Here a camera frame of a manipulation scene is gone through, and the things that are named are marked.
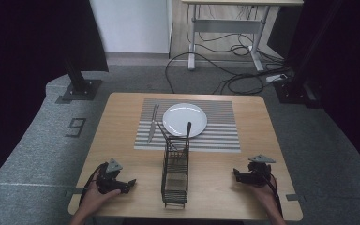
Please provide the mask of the black-handled utensil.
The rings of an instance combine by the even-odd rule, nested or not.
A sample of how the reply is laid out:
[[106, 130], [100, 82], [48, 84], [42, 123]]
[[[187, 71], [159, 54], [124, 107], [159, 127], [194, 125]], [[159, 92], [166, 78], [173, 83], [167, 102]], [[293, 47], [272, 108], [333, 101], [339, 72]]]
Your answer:
[[187, 133], [186, 133], [186, 141], [185, 141], [185, 150], [189, 151], [189, 135], [191, 131], [192, 124], [191, 122], [187, 122]]

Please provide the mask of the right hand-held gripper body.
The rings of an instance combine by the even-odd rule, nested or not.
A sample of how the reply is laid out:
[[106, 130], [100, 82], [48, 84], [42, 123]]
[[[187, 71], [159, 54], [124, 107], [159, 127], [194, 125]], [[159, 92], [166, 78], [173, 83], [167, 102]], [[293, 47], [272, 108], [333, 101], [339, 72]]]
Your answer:
[[264, 155], [250, 157], [248, 160], [248, 173], [244, 178], [245, 183], [257, 186], [265, 185], [271, 178], [271, 164], [276, 161]]

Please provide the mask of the person's right hand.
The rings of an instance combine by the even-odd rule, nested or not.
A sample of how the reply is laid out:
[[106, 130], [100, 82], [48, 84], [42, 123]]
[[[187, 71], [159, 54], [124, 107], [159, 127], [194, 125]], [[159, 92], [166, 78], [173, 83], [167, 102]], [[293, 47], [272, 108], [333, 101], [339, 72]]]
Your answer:
[[269, 185], [265, 184], [262, 187], [249, 185], [248, 188], [264, 209], [272, 210], [278, 208], [273, 190], [273, 188], [277, 188], [277, 183], [278, 180], [271, 176]]

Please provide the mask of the person's left hand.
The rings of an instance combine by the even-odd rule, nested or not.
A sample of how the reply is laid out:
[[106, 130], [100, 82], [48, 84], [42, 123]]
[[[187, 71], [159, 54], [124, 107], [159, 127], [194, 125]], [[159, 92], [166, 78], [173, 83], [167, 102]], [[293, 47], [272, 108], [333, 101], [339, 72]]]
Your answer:
[[115, 189], [106, 194], [102, 194], [98, 190], [98, 186], [95, 182], [91, 182], [87, 188], [86, 194], [83, 196], [81, 205], [78, 211], [89, 217], [96, 213], [96, 211], [108, 200], [121, 194], [120, 189]]

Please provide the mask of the grey striped placemat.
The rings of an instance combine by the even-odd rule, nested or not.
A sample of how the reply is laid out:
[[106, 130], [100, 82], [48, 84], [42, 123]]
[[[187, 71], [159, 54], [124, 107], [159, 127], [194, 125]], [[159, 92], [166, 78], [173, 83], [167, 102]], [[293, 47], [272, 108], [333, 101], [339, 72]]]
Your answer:
[[190, 150], [194, 152], [240, 153], [240, 142], [234, 118], [233, 104], [228, 100], [190, 100], [147, 98], [143, 101], [142, 113], [134, 141], [137, 150], [163, 150], [165, 139], [158, 125], [150, 143], [147, 143], [155, 104], [159, 104], [156, 122], [159, 122], [167, 136], [173, 136], [163, 126], [163, 114], [179, 103], [190, 103], [200, 107], [207, 116], [205, 130], [190, 138]]

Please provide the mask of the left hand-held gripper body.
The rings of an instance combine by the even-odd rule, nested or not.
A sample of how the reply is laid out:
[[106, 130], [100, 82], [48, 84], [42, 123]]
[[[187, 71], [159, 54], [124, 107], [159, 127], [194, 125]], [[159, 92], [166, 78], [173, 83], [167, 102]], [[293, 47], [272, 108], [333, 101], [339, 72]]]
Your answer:
[[124, 186], [125, 182], [116, 179], [122, 169], [123, 167], [113, 158], [99, 165], [96, 184], [100, 193], [106, 194], [115, 189], [129, 188]]

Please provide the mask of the thin black utensil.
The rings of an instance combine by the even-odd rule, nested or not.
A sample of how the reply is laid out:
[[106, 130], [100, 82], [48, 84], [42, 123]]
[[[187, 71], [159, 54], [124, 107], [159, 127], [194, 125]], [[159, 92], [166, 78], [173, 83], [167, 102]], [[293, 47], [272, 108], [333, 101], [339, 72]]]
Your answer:
[[156, 122], [156, 124], [159, 127], [159, 130], [161, 131], [161, 134], [162, 134], [163, 138], [165, 139], [165, 142], [167, 142], [168, 136], [167, 136], [166, 132], [164, 131], [164, 129], [162, 128], [162, 126], [159, 122]]

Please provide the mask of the silver knife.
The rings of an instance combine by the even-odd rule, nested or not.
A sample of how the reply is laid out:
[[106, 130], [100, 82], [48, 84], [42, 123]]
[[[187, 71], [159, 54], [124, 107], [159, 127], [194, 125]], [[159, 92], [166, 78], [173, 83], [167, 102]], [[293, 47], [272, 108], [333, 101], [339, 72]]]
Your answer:
[[147, 139], [147, 143], [150, 143], [152, 141], [154, 133], [155, 133], [155, 128], [156, 128], [156, 123], [154, 125], [150, 124], [149, 136]]

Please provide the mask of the grey tape strip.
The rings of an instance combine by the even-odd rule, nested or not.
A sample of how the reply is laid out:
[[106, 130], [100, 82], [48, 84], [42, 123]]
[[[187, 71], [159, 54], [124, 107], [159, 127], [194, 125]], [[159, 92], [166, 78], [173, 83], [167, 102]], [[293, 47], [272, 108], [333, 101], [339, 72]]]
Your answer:
[[83, 193], [83, 188], [82, 187], [75, 187], [75, 188], [70, 188], [66, 191], [65, 196], [66, 197], [72, 197], [74, 194], [82, 194]]
[[298, 201], [300, 203], [305, 202], [307, 199], [304, 195], [299, 194], [286, 194], [287, 201]]

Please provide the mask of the black metal stand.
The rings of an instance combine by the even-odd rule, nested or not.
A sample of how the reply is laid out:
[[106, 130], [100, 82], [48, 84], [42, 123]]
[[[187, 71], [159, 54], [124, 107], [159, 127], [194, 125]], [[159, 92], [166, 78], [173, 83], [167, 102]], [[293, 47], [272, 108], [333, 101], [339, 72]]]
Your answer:
[[69, 104], [74, 100], [94, 100], [102, 80], [85, 79], [68, 57], [64, 59], [64, 63], [67, 75], [70, 78], [70, 85], [64, 95], [58, 97], [56, 103]]
[[274, 82], [280, 103], [304, 104], [308, 108], [321, 108], [320, 85], [313, 75], [320, 66], [317, 54], [332, 21], [344, 0], [305, 0], [296, 25], [290, 55], [288, 79]]

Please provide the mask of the white round plate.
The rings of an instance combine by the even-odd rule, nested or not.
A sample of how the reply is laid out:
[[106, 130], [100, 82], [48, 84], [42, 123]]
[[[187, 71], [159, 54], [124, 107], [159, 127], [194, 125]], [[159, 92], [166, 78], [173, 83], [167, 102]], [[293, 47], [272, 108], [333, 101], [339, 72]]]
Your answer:
[[198, 106], [190, 103], [172, 105], [162, 118], [163, 126], [173, 136], [186, 136], [191, 123], [189, 137], [201, 134], [207, 127], [207, 116]]

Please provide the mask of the white power strip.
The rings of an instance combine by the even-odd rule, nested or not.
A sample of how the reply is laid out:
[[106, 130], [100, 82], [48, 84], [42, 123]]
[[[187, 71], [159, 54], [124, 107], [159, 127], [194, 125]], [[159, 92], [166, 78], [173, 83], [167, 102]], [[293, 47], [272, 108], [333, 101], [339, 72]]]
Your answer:
[[267, 83], [272, 83], [272, 82], [278, 82], [278, 81], [282, 81], [282, 80], [286, 80], [288, 79], [288, 76], [284, 73], [282, 74], [277, 74], [277, 75], [271, 75], [265, 78]]

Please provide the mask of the white wall panel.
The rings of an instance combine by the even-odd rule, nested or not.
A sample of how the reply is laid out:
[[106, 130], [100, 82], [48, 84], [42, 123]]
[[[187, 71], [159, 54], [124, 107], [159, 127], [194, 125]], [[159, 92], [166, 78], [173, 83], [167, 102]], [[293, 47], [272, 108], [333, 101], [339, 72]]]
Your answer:
[[90, 0], [106, 53], [169, 53], [172, 0]]

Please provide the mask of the dark floor number marker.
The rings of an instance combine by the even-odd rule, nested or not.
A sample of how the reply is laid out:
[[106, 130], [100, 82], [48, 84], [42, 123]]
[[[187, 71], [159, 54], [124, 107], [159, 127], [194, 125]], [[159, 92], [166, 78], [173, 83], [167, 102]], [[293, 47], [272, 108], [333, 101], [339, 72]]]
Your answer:
[[69, 138], [79, 138], [83, 132], [85, 122], [85, 118], [72, 118], [67, 127], [65, 136]]

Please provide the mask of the dark curtain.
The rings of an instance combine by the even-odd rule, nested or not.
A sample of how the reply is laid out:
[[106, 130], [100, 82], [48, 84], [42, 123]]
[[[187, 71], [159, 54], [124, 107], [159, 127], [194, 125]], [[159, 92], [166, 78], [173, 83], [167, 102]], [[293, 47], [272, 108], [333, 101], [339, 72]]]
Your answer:
[[90, 0], [0, 0], [0, 167], [66, 62], [108, 69]]
[[[281, 7], [268, 39], [286, 66], [303, 5]], [[360, 0], [344, 0], [317, 54], [320, 68], [313, 77], [320, 85], [321, 108], [360, 154]]]

